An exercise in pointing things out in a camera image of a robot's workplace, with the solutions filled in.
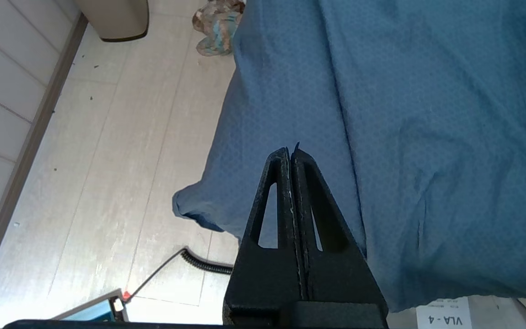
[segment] blue fabric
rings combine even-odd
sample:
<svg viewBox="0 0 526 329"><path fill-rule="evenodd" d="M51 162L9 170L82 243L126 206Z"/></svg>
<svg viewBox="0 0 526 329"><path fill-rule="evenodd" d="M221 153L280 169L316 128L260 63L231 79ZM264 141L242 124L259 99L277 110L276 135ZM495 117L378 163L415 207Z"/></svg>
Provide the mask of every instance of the blue fabric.
<svg viewBox="0 0 526 329"><path fill-rule="evenodd" d="M267 155L301 142L390 310L526 297L526 0L250 1L234 51L178 215L240 237Z"/></svg>

